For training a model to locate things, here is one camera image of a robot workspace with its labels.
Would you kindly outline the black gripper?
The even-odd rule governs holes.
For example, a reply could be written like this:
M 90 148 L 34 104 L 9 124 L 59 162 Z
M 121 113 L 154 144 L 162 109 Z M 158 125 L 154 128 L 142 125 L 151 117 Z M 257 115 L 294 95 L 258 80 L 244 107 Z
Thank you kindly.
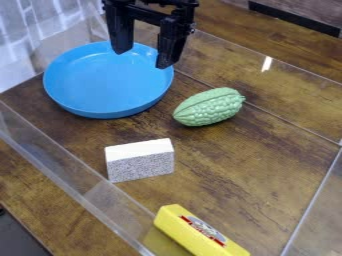
M 161 25 L 157 67 L 166 69 L 181 59 L 188 36 L 196 31 L 198 0 L 102 0 L 111 46 L 117 54 L 134 45 L 134 21 Z

